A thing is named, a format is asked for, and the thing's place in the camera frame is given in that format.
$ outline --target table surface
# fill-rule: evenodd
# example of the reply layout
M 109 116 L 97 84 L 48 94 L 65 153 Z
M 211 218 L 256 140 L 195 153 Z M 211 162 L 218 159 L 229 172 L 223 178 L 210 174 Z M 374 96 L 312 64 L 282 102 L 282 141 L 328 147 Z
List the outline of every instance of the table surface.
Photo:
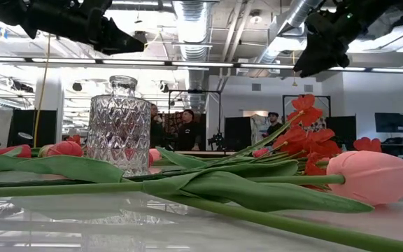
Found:
M 0 182 L 42 179 L 0 173 Z M 2 210 L 10 207 L 12 213 Z M 403 200 L 371 213 L 280 211 L 403 240 Z M 167 202 L 142 193 L 0 198 L 0 252 L 360 251 Z

